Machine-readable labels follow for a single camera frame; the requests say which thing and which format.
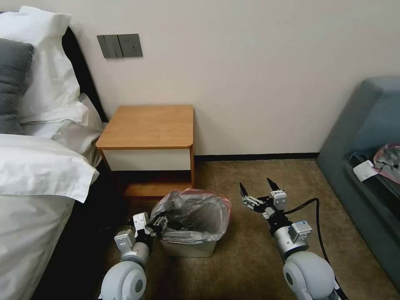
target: gray sofa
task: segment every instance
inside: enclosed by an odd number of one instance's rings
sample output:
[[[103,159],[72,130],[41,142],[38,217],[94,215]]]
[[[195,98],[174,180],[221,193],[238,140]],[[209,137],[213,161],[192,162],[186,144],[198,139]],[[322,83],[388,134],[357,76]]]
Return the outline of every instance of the gray sofa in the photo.
[[[400,77],[369,78],[353,93],[317,164],[400,291],[400,185],[380,175],[360,182],[353,174],[392,142],[400,143]]]

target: white pillow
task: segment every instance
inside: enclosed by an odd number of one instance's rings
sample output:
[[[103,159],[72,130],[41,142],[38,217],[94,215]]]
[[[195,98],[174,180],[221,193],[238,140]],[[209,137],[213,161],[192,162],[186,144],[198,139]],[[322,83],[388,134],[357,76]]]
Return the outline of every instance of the white pillow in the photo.
[[[31,83],[20,99],[21,123],[82,121],[87,108],[78,102],[79,84],[64,53],[61,38],[71,17],[22,6],[20,11],[0,14],[0,38],[30,43],[35,47]]]
[[[53,140],[0,134],[0,195],[58,195],[84,203],[98,175],[86,158]]]
[[[86,94],[80,94],[79,101],[88,108],[88,113],[82,122],[63,120],[52,123],[29,123],[21,127],[25,135],[55,140],[83,155],[93,167],[97,167],[101,156],[95,143],[103,132],[104,124]]]

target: bed frame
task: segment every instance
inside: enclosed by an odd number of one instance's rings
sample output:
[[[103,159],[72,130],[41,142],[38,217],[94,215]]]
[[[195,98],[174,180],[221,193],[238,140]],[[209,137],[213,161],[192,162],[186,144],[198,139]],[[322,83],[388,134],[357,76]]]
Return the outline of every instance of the bed frame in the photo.
[[[80,92],[89,96],[103,122],[107,122],[92,76],[70,28],[62,38]],[[109,170],[102,161],[98,179],[91,185],[84,204],[75,201],[72,214],[58,240],[33,300],[95,299],[102,276],[102,261],[123,222],[125,204]]]

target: pillowcase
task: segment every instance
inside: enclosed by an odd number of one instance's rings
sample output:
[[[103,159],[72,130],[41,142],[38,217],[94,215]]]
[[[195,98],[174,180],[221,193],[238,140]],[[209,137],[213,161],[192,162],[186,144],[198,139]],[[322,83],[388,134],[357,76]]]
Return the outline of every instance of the pillowcase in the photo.
[[[0,38],[0,133],[23,134],[16,109],[26,90],[34,48]]]
[[[0,14],[0,38],[35,47],[31,84],[18,103],[20,123],[82,121],[87,108],[77,101],[79,84],[61,38],[71,17],[22,6]]]
[[[0,195],[58,195],[84,203],[99,172],[53,140],[0,134]]]
[[[80,123],[63,120],[52,123],[22,124],[21,127],[24,134],[55,140],[83,155],[93,167],[97,167],[101,156],[95,144],[104,130],[104,124],[86,94],[80,94],[79,101],[88,108],[88,114]]]

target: trash can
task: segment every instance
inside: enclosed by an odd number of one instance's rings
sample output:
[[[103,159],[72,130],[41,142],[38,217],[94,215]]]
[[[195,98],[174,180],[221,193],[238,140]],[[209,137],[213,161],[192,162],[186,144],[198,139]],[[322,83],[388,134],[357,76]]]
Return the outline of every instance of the trash can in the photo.
[[[214,192],[173,190],[153,208],[150,222],[163,212],[168,224],[160,239],[167,255],[209,257],[228,228],[231,203]]]

